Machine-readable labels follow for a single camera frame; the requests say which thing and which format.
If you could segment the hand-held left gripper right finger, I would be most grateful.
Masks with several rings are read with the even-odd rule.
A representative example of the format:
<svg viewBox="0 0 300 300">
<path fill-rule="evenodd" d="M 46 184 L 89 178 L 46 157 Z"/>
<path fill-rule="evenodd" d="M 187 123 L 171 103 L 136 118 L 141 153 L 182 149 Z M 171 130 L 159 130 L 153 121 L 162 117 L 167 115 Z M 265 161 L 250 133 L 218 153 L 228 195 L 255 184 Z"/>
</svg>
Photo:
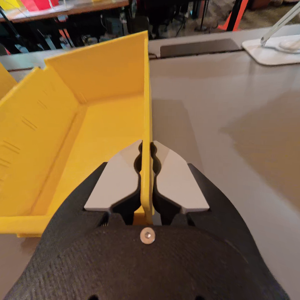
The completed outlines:
<svg viewBox="0 0 300 300">
<path fill-rule="evenodd" d="M 158 141 L 153 142 L 153 206 L 162 224 L 171 224 L 177 214 L 209 211 L 188 163 Z"/>
</svg>

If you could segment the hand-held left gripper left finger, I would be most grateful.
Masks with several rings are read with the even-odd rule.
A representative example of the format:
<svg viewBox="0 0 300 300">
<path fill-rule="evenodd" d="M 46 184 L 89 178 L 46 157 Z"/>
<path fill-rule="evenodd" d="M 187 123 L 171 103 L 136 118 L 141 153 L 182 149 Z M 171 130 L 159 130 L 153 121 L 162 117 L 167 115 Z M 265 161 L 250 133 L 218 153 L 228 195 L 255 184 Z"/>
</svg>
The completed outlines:
<svg viewBox="0 0 300 300">
<path fill-rule="evenodd" d="M 137 140 L 116 153 L 91 177 L 84 210 L 88 212 L 118 213 L 125 224 L 133 224 L 134 212 L 140 208 L 142 140 Z"/>
</svg>

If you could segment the yellow plastic bin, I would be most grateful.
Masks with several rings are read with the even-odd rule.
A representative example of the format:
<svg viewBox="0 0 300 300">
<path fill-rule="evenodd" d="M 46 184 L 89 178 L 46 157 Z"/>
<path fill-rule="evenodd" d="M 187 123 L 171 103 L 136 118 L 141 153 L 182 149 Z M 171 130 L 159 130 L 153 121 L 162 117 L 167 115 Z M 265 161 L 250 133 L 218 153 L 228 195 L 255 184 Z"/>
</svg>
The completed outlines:
<svg viewBox="0 0 300 300">
<path fill-rule="evenodd" d="M 16 85 L 17 81 L 10 75 L 5 67 L 0 64 L 0 100 Z"/>
<path fill-rule="evenodd" d="M 41 237 L 69 194 L 130 146 L 148 152 L 133 175 L 151 212 L 148 32 L 44 62 L 1 98 L 1 234 Z"/>
</svg>

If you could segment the orange stand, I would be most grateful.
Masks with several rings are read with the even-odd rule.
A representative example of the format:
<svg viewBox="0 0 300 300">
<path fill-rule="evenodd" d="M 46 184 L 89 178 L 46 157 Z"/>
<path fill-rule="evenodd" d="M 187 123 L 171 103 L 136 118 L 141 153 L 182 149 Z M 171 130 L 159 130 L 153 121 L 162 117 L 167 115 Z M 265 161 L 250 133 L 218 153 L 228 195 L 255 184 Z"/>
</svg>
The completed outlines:
<svg viewBox="0 0 300 300">
<path fill-rule="evenodd" d="M 227 32 L 238 31 L 240 22 L 247 8 L 248 2 L 248 0 L 236 0 L 234 2 L 231 13 L 227 17 L 225 23 L 223 25 L 218 25 L 217 28 Z"/>
</svg>

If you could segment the wooden table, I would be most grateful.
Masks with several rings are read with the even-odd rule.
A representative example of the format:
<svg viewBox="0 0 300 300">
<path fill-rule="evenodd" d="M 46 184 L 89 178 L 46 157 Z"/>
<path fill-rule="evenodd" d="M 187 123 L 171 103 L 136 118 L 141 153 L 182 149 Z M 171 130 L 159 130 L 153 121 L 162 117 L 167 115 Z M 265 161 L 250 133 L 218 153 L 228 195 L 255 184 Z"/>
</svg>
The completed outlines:
<svg viewBox="0 0 300 300">
<path fill-rule="evenodd" d="M 42 19 L 69 16 L 74 14 L 89 13 L 100 10 L 128 7 L 128 0 L 101 0 L 101 1 L 64 1 L 54 8 L 29 12 L 25 8 L 13 9 L 4 12 L 5 16 L 13 23 L 29 22 Z"/>
</svg>

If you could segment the red box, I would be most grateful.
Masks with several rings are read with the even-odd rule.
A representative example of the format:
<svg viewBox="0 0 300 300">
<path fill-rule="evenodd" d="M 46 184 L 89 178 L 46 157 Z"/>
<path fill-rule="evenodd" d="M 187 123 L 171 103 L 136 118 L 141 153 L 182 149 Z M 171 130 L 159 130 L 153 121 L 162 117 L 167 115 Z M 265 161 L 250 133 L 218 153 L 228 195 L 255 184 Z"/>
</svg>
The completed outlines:
<svg viewBox="0 0 300 300">
<path fill-rule="evenodd" d="M 59 0 L 21 0 L 29 12 L 48 10 L 59 5 Z"/>
</svg>

